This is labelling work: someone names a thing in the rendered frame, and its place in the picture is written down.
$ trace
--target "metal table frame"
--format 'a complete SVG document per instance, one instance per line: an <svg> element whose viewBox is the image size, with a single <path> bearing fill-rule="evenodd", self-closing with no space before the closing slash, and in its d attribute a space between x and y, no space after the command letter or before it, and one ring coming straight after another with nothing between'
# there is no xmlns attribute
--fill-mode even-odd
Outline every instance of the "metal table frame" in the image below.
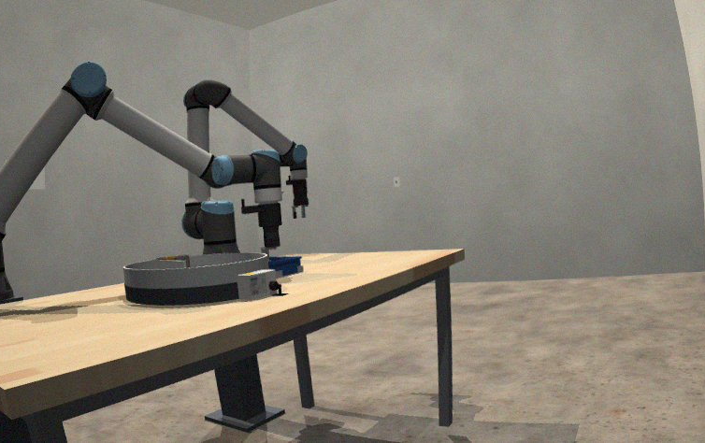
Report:
<svg viewBox="0 0 705 443"><path fill-rule="evenodd" d="M11 420L0 411L0 443L67 443L63 421L196 377L211 370L216 373L222 408L226 408L227 414L223 416L221 411L218 410L206 416L206 420L222 422L238 429L250 431L251 426L259 426L264 422L273 420L284 412L283 409L265 406L256 357L257 353L275 348L288 341L294 341L295 343L295 360L301 406L306 408L314 407L306 335L385 303L403 293L408 293L432 280L436 284L438 315L439 425L450 426L453 420L451 401L451 278L450 267L446 267L432 275L415 280L389 293L384 293L322 319L157 376L135 381L57 407L51 407L16 420ZM224 385L230 385L228 383L230 374L235 373L241 376L243 380L239 379L237 386L233 385L232 388L225 389Z"/></svg>

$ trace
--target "concrete floor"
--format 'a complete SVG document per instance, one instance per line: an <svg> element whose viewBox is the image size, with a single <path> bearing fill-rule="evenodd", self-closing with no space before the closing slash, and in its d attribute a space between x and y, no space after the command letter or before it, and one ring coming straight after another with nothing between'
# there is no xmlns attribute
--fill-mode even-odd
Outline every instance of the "concrete floor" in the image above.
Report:
<svg viewBox="0 0 705 443"><path fill-rule="evenodd" d="M212 372L64 423L79 442L705 441L705 273L454 283L453 424L438 426L434 286L309 335L316 407L292 343L259 354L247 434L204 420Z"/></svg>

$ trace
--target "blue joint cap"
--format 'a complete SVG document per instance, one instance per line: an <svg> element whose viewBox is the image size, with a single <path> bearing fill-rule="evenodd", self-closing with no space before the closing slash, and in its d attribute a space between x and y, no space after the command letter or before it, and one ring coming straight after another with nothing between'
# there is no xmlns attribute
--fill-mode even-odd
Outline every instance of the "blue joint cap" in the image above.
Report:
<svg viewBox="0 0 705 443"><path fill-rule="evenodd" d="M293 148L293 161L295 163L303 163L306 161L306 157L309 155L309 152L306 150L306 147L303 145L295 145Z"/></svg>
<svg viewBox="0 0 705 443"><path fill-rule="evenodd" d="M232 181L232 175L235 172L235 164L232 159L226 155L220 155L213 159L211 173L213 181L219 186L226 186Z"/></svg>
<svg viewBox="0 0 705 443"><path fill-rule="evenodd" d="M107 87L107 73L100 64L86 62L71 73L71 88L85 98L95 97Z"/></svg>
<svg viewBox="0 0 705 443"><path fill-rule="evenodd" d="M252 152L252 154L267 155L268 157L272 158L273 160L281 161L281 156L279 155L278 152L276 152L274 150L255 150Z"/></svg>
<svg viewBox="0 0 705 443"><path fill-rule="evenodd" d="M201 207L205 212L217 215L227 215L235 212L235 206L233 206L232 202L228 200L222 200L220 202L210 200L207 202L202 202L199 207Z"/></svg>

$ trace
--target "white control box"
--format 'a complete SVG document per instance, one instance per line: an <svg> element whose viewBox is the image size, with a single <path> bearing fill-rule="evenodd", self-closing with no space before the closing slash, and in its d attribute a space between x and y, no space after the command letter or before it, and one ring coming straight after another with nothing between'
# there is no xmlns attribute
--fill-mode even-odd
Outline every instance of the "white control box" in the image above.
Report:
<svg viewBox="0 0 705 443"><path fill-rule="evenodd" d="M281 271L275 269L260 269L246 274L238 274L237 298L240 300L259 300L275 295L279 293L279 290L278 288L275 290L270 289L270 284L279 277L281 277Z"/></svg>

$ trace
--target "blue object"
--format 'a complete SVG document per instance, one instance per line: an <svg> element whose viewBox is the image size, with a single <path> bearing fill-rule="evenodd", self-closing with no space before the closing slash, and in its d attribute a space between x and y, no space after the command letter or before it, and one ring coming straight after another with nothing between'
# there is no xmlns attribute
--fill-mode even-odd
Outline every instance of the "blue object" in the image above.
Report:
<svg viewBox="0 0 705 443"><path fill-rule="evenodd" d="M303 163L309 152L306 151L306 147L303 145L295 145L293 148L293 161L296 163Z"/></svg>
<svg viewBox="0 0 705 443"><path fill-rule="evenodd" d="M252 152L252 154L267 155L268 157L272 158L273 160L281 161L281 156L279 155L278 152L276 152L274 150L255 150Z"/></svg>
<svg viewBox="0 0 705 443"><path fill-rule="evenodd" d="M226 155L220 155L213 158L213 166L211 173L213 181L219 186L226 186L232 181L232 175L235 172L235 164L232 159Z"/></svg>
<svg viewBox="0 0 705 443"><path fill-rule="evenodd" d="M267 267L281 271L283 277L297 274L299 272L299 266L300 255L294 255L292 257L269 257L267 260Z"/></svg>
<svg viewBox="0 0 705 443"><path fill-rule="evenodd" d="M107 73L100 64L86 62L71 73L71 88L85 98L95 97L107 87Z"/></svg>
<svg viewBox="0 0 705 443"><path fill-rule="evenodd" d="M205 212L209 212L211 214L217 214L217 215L232 214L235 212L235 206L233 206L232 202L230 202L228 200L222 200L220 202L217 202L217 201L202 202L202 204L200 204L199 207L201 207L202 210L204 210Z"/></svg>

